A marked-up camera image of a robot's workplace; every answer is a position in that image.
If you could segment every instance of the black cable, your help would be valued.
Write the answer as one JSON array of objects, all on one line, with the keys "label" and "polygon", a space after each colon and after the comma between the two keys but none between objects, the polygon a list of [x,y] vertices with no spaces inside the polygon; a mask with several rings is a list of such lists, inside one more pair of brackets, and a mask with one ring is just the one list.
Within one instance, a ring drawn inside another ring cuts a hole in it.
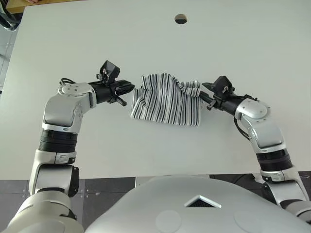
[{"label": "black cable", "polygon": [[[62,78],[61,81],[59,82],[59,84],[61,85],[66,85],[66,84],[75,84],[76,82],[71,80],[71,79],[67,79],[67,78]],[[99,84],[102,83],[102,81],[95,81],[95,82],[90,82],[88,84]]]},{"label": "black cable", "polygon": [[237,127],[238,131],[243,135],[243,137],[245,137],[247,140],[249,140],[249,135],[247,134],[247,132],[243,131],[239,125],[238,125],[238,120],[236,118],[234,118],[234,124]]},{"label": "black cable", "polygon": [[59,84],[61,85],[65,85],[65,84],[75,84],[76,82],[74,82],[71,79],[67,79],[67,78],[62,78],[61,81],[59,82]]}]

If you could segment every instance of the floor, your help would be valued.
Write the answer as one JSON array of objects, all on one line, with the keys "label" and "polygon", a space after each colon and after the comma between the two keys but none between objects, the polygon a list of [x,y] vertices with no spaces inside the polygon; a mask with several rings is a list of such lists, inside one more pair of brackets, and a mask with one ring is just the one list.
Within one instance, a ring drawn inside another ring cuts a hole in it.
[{"label": "floor", "polygon": [[[0,90],[3,88],[17,32],[8,32],[0,27]],[[311,194],[311,172],[300,172],[302,181]],[[252,174],[211,175],[211,178],[236,183],[258,195],[260,184]],[[108,210],[124,194],[135,187],[135,178],[80,180],[79,192],[72,200],[73,212],[86,229],[96,218]],[[0,181],[0,232],[24,200],[29,196],[28,181]]]}]

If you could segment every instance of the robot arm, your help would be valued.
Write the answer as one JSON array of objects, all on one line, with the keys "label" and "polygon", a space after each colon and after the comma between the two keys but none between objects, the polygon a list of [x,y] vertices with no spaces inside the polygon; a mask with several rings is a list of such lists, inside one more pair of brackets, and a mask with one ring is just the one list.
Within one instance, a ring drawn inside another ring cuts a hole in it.
[{"label": "robot arm", "polygon": [[[214,92],[213,98],[201,92],[201,98],[213,107],[234,116],[239,132],[250,141],[260,165],[260,173],[266,183],[263,195],[266,199],[290,211],[305,221],[310,221],[311,202],[307,191],[292,165],[279,127],[271,118],[271,108],[249,95],[236,96],[235,88],[226,76],[213,84],[203,84]],[[247,130],[243,131],[240,122]]]},{"label": "robot arm", "polygon": [[102,102],[126,105],[119,96],[134,85],[115,81],[120,69],[106,61],[97,82],[75,83],[62,79],[56,96],[46,104],[39,149],[31,172],[30,197],[11,220],[8,232],[79,233],[82,226],[71,211],[69,197],[79,188],[79,168],[75,162],[77,135],[84,113]]}]

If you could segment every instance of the striped fabric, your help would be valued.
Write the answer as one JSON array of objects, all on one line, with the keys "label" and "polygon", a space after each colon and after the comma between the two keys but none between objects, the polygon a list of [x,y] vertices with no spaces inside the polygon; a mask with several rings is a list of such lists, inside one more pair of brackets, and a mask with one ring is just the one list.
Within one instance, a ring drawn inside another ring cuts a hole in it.
[{"label": "striped fabric", "polygon": [[170,74],[142,76],[140,89],[134,89],[131,117],[166,124],[199,126],[200,84],[179,82]]}]

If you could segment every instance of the white table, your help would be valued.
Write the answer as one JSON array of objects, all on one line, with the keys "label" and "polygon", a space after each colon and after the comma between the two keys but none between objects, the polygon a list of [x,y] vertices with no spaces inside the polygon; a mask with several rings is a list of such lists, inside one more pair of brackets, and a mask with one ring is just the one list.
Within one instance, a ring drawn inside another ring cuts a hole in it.
[{"label": "white table", "polygon": [[[177,14],[188,22],[178,25]],[[237,94],[269,103],[292,162],[311,169],[308,0],[89,0],[28,7],[0,99],[0,179],[28,179],[46,101],[61,78],[91,82],[105,60],[139,86],[142,74],[181,81],[226,75]],[[101,104],[78,136],[81,178],[257,172],[233,117],[202,110],[198,128],[130,118]]]}]

